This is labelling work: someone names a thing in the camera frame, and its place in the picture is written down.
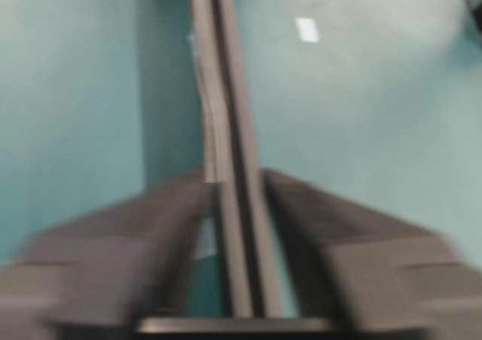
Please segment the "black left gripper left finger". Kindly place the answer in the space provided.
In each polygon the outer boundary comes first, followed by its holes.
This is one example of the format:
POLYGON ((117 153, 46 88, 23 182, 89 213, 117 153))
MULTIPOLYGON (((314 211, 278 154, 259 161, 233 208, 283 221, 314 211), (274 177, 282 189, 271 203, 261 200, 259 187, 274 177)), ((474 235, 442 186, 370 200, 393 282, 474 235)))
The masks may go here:
POLYGON ((213 187, 193 170, 31 236, 1 269, 3 339, 132 339, 185 312, 213 187))

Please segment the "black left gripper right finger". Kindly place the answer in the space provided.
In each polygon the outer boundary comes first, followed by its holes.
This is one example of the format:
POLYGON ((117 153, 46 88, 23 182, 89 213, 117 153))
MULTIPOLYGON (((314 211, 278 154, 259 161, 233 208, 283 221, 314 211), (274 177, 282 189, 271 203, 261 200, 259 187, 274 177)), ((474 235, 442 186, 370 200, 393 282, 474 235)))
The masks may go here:
POLYGON ((302 312, 343 339, 479 339, 481 272, 441 234, 263 172, 302 312))

